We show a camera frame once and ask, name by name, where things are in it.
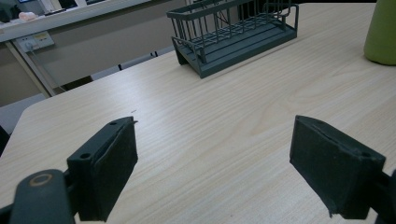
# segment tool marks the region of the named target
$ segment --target dish rack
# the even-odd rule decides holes
[[[204,0],[166,13],[180,64],[200,78],[297,37],[298,6],[290,0]],[[293,26],[286,23],[295,7]]]

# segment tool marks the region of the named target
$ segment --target white object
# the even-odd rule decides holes
[[[47,31],[17,38],[17,42],[24,52],[55,44]]]
[[[40,48],[55,44],[47,31],[34,34],[32,37]]]
[[[86,0],[75,0],[76,4],[78,7],[85,7],[87,6],[87,1]]]
[[[33,12],[21,12],[19,17],[23,21],[31,21],[37,18],[37,15]]]
[[[58,0],[39,0],[38,2],[46,13],[62,9]]]

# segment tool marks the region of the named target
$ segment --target power outlet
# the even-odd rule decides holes
[[[47,31],[34,34],[33,38],[40,48],[55,44]]]
[[[21,46],[24,52],[28,52],[31,49],[39,49],[37,42],[31,35],[23,36],[17,39],[17,43]]]

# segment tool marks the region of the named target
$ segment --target wooden table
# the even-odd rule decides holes
[[[374,7],[301,5],[297,39],[214,76],[171,52],[29,107],[0,160],[0,205],[134,116],[139,162],[108,223],[347,223],[290,165],[290,141],[295,115],[322,119],[396,168],[396,67],[362,53]]]

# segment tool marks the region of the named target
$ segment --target green bottle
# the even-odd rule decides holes
[[[378,0],[364,45],[367,59],[396,65],[396,0]]]

